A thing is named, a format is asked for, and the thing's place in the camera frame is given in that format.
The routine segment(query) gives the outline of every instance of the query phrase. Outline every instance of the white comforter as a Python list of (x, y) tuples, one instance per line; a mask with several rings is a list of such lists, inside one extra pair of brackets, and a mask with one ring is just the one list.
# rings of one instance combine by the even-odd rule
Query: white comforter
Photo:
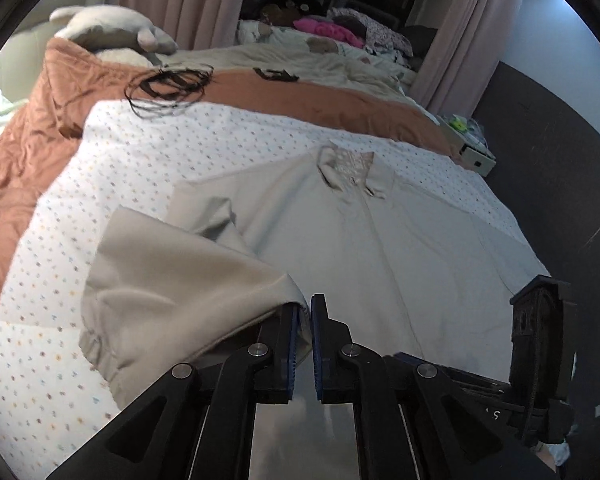
[[(286, 49), (295, 50), (296, 52), (309, 52), (310, 50), (306, 40), (308, 38), (316, 38), (313, 34), (301, 32), (300, 30), (295, 30), (290, 27), (271, 27), (270, 34), (268, 36), (263, 36), (260, 33), (260, 25), (260, 22), (240, 20), (237, 32), (238, 44), (268, 44), (281, 46)], [(399, 81), (405, 89), (409, 88), (417, 76), (416, 72), (403, 65), (383, 59), (379, 56), (373, 56), (366, 50), (356, 48), (355, 46), (343, 43), (342, 41), (332, 41), (334, 41), (338, 47), (338, 54), (327, 54), (327, 56), (340, 56), (349, 60), (364, 59), (365, 63), (369, 63), (385, 75)]]
[[(197, 104), (183, 114), (146, 121), (135, 117), (127, 102), (100, 102), (88, 117), (77, 154), (39, 200), (0, 298), (0, 452), (17, 475), (45, 478), (118, 412), (106, 383), (77, 347), (80, 296), (112, 211), (125, 205), (163, 218), (179, 180), (281, 160), (329, 140), (375, 152), (404, 179), (526, 244), (515, 218), (478, 175), (411, 145), (221, 105)], [(312, 383), (310, 362), (298, 370), (298, 383), (303, 381)], [(273, 439), (277, 446), (284, 436), (287, 449), (311, 449), (308, 435), (294, 428), (320, 424), (319, 431), (333, 437), (333, 447), (316, 460), (344, 461), (336, 460), (333, 466), (344, 469), (331, 478), (354, 474), (352, 431), (334, 434), (342, 426), (329, 422), (346, 408), (328, 408), (327, 418), (304, 420), (307, 398), (295, 401), (279, 425), (256, 428), (258, 439)], [(272, 474), (276, 465), (303, 470), (302, 453), (272, 450), (253, 466)]]

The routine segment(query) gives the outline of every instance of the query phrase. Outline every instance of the black mechanical part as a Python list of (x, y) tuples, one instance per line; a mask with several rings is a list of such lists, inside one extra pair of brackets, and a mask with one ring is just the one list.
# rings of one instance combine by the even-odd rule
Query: black mechanical part
[(284, 83), (295, 83), (300, 78), (297, 75), (290, 74), (286, 70), (271, 70), (254, 68), (253, 71), (258, 74), (261, 78), (267, 81), (282, 81)]
[(567, 283), (545, 276), (511, 303), (507, 384), (403, 353), (382, 360), (353, 344), (348, 327), (329, 318), (324, 296), (314, 296), (318, 399), (353, 403), (362, 479), (411, 479), (416, 469), (431, 480), (554, 478), (528, 448), (562, 442), (573, 421), (565, 400), (575, 305)]

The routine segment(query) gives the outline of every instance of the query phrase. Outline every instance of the bed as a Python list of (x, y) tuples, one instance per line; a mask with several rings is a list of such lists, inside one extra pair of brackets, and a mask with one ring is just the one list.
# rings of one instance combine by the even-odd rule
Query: bed
[[(180, 113), (147, 119), (123, 98), (126, 83), (149, 69), (145, 58), (104, 52), (97, 59), (65, 40), (48, 44), (30, 104), (0, 137), (0, 453), (21, 479), (46, 478), (119, 413), (78, 347), (82, 290), (116, 208), (163, 218), (179, 181), (286, 160), (331, 142), (374, 152), (408, 186), (488, 232), (480, 245), (493, 259), (483, 269), (485, 276), (500, 273), (498, 304), (489, 304), (488, 294), (471, 312), (430, 304), (419, 323), (475, 321), (429, 358), (507, 379), (507, 296), (546, 273), (516, 219), (480, 176), (457, 164), (434, 119), (405, 97), (391, 73), (342, 56), (289, 52), (245, 44), (161, 58), (169, 66), (212, 65), (214, 80)], [(253, 66), (285, 68), (300, 81), (264, 81)], [(461, 271), (461, 264), (449, 265)], [(463, 285), (463, 293), (479, 299), (479, 283)], [(306, 298), (314, 292), (302, 290)], [(330, 312), (364, 323), (360, 312), (336, 304)], [(383, 315), (380, 307), (374, 312)], [(292, 478), (357, 475), (351, 413), (317, 403), (310, 360), (298, 368), (291, 405), (258, 407), (254, 442), (254, 478), (283, 471)]]
[[(271, 26), (263, 29), (260, 22), (252, 20), (240, 20), (236, 34), (238, 44), (270, 44), (300, 52), (310, 51), (310, 46), (307, 43), (309, 38), (318, 38), (318, 36), (290, 27)], [(408, 91), (409, 86), (411, 86), (416, 77), (416, 72), (401, 64), (391, 62), (382, 57), (372, 56), (366, 50), (356, 48), (341, 41), (334, 41), (334, 43), (338, 49), (336, 56), (346, 59), (364, 60), (364, 63), (380, 69), (384, 72), (385, 76), (388, 75), (400, 83), (403, 92)]]

